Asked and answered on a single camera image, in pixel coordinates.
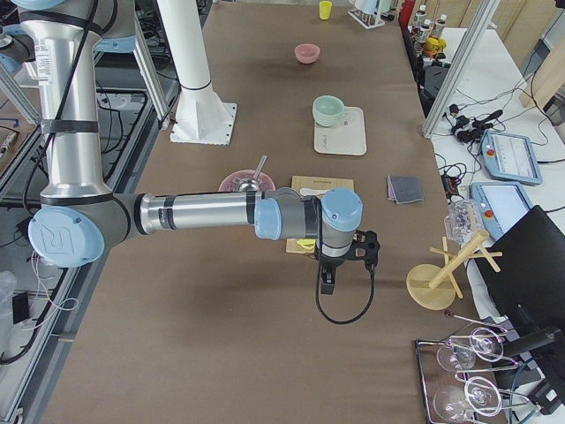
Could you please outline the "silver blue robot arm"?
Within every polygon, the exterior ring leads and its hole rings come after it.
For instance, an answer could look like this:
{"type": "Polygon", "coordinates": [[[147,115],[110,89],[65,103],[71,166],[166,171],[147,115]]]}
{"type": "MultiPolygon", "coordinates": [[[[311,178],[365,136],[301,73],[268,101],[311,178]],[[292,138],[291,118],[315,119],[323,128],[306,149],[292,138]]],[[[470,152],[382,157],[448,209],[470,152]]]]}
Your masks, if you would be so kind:
{"type": "Polygon", "coordinates": [[[61,268],[98,260],[121,242],[156,231],[251,225],[261,239],[312,239],[317,290],[329,294],[345,261],[369,272],[379,243],[361,231],[363,205],[350,189],[321,198],[294,190],[154,196],[116,194],[104,182],[94,49],[136,46],[131,1],[20,1],[22,29],[34,42],[49,182],[28,225],[36,253],[61,268]]]}

